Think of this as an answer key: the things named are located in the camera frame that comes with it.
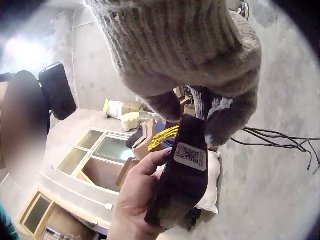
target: window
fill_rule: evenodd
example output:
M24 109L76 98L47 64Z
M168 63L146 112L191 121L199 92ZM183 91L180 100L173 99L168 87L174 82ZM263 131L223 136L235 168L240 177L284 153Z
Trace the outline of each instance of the window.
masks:
M58 239L58 236L59 239L66 239L64 236L67 235L77 236L77 239L83 240L93 239L94 225L87 227L79 219L85 221L45 196L43 190L38 189L24 209L19 223L32 239Z
M56 169L93 187L119 192L115 181L128 158L130 134L90 128L63 157Z
M102 140L93 155L119 162L126 162L129 157L134 157L132 150L126 147L124 140L110 137Z
M73 170L78 166L86 154L87 152L84 150L73 148L57 169L68 175L71 175Z
M36 239L42 232L42 225L51 214L53 202L39 191L29 202L20 219L20 224Z
M103 132L90 130L77 144L79 147L90 149L95 142L99 139L99 137L103 134Z

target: qr code label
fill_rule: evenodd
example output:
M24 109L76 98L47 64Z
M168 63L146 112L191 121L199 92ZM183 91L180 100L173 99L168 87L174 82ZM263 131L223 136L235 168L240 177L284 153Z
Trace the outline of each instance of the qr code label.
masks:
M179 163L205 171L206 153L205 151L179 142L174 153L173 159Z

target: fingernail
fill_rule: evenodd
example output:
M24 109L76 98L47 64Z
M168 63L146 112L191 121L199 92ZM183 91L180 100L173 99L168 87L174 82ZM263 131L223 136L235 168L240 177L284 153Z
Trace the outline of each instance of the fingernail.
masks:
M164 154L164 158L168 157L171 154L172 148L169 148L166 153Z

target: qr code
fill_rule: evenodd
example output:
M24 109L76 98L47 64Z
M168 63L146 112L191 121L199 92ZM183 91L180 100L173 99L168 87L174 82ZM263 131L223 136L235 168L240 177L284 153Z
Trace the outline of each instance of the qr code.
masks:
M175 156L191 161L195 164L200 164L201 160L200 151L190 149L188 147L178 145L175 151Z

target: shoe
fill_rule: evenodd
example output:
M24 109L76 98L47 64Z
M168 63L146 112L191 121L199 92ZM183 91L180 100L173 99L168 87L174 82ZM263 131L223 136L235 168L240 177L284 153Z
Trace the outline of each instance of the shoe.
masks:
M237 13L243 16L246 20L249 18L249 5L247 3L241 3L237 9Z

